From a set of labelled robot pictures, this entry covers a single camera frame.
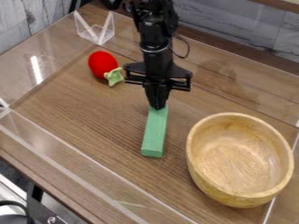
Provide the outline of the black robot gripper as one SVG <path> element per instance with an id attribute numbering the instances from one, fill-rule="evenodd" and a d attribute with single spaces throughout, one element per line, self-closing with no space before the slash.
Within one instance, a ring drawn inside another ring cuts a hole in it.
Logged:
<path id="1" fill-rule="evenodd" d="M 144 60 L 124 64 L 126 81 L 142 85 L 146 79 L 163 81 L 171 89 L 190 91 L 192 73 L 174 63 L 174 53 L 170 49 L 162 52 L 143 52 Z M 158 98 L 156 88 L 152 85 L 144 86 L 144 92 L 150 105 L 155 109 L 163 109 L 170 96 L 170 88 L 159 87 Z"/>

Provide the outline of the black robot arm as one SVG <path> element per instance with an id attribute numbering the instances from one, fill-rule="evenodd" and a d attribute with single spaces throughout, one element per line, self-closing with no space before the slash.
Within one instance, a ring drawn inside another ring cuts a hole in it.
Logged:
<path id="1" fill-rule="evenodd" d="M 163 109 L 171 90 L 190 91 L 192 72 L 174 63 L 174 36 L 179 16 L 172 0 L 99 0 L 107 9 L 120 5 L 132 15 L 140 34 L 143 61 L 126 64 L 126 82 L 142 85 L 155 109 Z"/>

